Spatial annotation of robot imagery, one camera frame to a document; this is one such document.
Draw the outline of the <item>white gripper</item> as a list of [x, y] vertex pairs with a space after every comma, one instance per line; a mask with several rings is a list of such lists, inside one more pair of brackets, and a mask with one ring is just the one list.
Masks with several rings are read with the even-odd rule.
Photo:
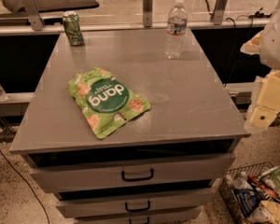
[[280, 114], [280, 70], [277, 70], [280, 69], [280, 9], [264, 30], [245, 42], [240, 51], [259, 54], [260, 62], [272, 68], [266, 77], [256, 77], [245, 118], [245, 129], [249, 133], [261, 133]]

